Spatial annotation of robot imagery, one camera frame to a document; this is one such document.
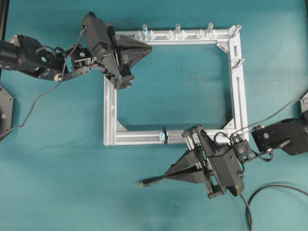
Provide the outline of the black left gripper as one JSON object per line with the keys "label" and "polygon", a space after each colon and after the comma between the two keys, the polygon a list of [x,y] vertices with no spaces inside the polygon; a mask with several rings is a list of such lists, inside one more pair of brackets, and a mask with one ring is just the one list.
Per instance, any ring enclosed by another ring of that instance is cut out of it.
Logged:
{"label": "black left gripper", "polygon": [[117,90],[130,88],[134,80],[131,73],[133,63],[150,54],[152,47],[128,36],[116,34],[111,23],[104,26],[111,40],[112,54],[100,59],[103,73]]}

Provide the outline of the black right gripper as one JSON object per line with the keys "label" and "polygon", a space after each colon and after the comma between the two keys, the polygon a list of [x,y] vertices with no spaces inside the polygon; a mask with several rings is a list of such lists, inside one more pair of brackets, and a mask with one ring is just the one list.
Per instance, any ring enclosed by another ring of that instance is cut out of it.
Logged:
{"label": "black right gripper", "polygon": [[202,125],[183,131],[188,150],[165,173],[165,178],[189,183],[204,183],[210,199],[224,195],[226,189],[218,179],[210,158],[218,151],[218,144],[205,132]]}

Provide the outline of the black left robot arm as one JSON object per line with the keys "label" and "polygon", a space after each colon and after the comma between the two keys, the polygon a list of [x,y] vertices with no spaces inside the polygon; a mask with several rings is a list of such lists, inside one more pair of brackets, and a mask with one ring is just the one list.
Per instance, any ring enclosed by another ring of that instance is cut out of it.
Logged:
{"label": "black left robot arm", "polygon": [[64,82],[98,69],[117,90],[129,88],[132,67],[151,53],[152,47],[118,35],[111,25],[83,25],[84,48],[79,41],[68,50],[41,45],[36,39],[15,35],[0,43],[0,67],[49,81]]}

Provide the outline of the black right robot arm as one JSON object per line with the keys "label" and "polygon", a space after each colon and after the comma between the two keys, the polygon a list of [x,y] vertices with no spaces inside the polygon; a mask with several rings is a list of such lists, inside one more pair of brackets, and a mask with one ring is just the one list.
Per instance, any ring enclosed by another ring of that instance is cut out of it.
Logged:
{"label": "black right robot arm", "polygon": [[[289,155],[308,151],[308,123],[302,118],[292,118],[257,128],[252,132],[259,149],[255,157],[272,154],[282,149]],[[244,189],[244,171],[241,165],[251,161],[254,151],[247,140],[239,135],[231,138],[230,144],[218,144],[211,139],[201,125],[183,132],[188,144],[185,154],[164,174],[164,178],[191,183],[203,183],[208,197],[225,194],[238,196]]]}

